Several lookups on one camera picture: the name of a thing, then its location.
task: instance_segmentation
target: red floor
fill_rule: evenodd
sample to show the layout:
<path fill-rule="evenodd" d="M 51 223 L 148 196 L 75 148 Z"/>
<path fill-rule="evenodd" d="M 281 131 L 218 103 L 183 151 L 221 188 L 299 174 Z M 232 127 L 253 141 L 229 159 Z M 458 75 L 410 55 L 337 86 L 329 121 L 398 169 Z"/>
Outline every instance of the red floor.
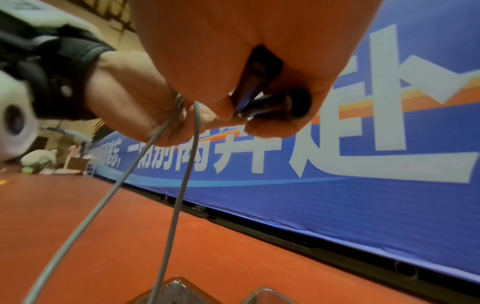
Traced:
<path fill-rule="evenodd" d="M 93 178 L 0 174 L 0 297 L 20 303 L 111 185 Z M 123 304 L 153 285 L 172 209 L 121 189 L 73 246 L 37 303 Z M 424 303 L 287 250 L 181 214 L 166 276 L 225 304 L 261 286 L 299 304 Z"/>

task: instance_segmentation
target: blue banner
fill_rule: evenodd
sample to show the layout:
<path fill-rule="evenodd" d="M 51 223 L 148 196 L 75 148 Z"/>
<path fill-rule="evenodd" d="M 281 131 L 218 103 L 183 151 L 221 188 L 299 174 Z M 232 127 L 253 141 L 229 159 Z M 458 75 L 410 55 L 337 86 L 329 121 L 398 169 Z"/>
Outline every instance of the blue banner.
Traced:
<path fill-rule="evenodd" d="M 296 136 L 201 135 L 185 199 L 480 282 L 480 2 L 390 0 Z M 100 140 L 117 179 L 144 143 Z M 192 143 L 127 183 L 176 196 Z"/>

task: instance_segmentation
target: person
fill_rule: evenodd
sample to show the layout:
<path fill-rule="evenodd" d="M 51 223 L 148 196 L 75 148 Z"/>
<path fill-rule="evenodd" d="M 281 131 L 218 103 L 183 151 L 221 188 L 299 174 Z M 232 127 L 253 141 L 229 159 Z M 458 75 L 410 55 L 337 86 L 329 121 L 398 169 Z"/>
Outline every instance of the person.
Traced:
<path fill-rule="evenodd" d="M 178 93 L 187 110 L 156 145 L 171 146 L 192 137 L 194 101 L 203 104 L 202 130 L 246 124 L 250 135 L 284 138 L 318 113 L 380 4 L 381 0 L 130 0 L 146 53 L 117 52 L 105 45 L 91 48 L 70 39 L 66 51 L 58 52 L 61 60 L 56 56 L 43 62 L 77 83 L 74 91 L 82 90 L 75 102 L 91 115 L 70 115 L 71 119 L 98 117 L 139 141 L 147 141 L 152 130 L 172 116 Z M 234 116 L 229 92 L 258 45 L 284 62 L 281 75 L 266 93 L 307 89 L 312 107 L 306 117 L 248 121 Z M 97 49 L 77 72 L 81 65 L 76 62 L 83 60 L 79 58 Z M 79 112 L 76 106 L 72 109 Z"/>

